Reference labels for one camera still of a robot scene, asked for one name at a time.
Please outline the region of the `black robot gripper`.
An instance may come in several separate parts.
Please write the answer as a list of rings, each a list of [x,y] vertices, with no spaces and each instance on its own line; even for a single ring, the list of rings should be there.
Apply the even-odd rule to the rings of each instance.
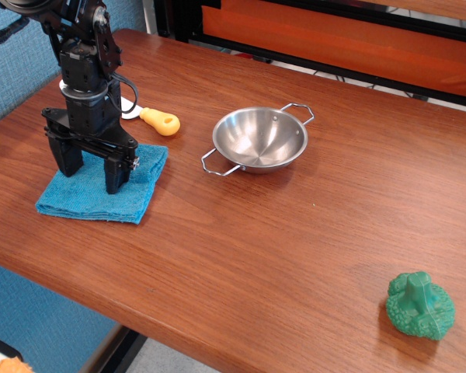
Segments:
[[[47,107],[42,115],[50,150],[57,167],[71,177],[84,165],[82,153],[104,160],[106,192],[115,194],[130,179],[139,165],[138,143],[121,126],[121,91],[119,87],[102,87],[82,92],[62,87],[66,107]]]

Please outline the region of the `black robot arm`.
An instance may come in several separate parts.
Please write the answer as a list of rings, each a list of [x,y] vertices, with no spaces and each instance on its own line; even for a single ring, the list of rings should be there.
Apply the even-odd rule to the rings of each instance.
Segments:
[[[101,1],[0,1],[20,17],[0,30],[0,44],[31,19],[49,36],[61,68],[59,84],[64,109],[45,108],[50,150],[59,170],[73,176],[88,152],[104,161],[106,191],[115,194],[139,164],[137,140],[120,124],[126,113],[121,84],[133,82],[117,73],[122,50],[110,28],[110,14]]]

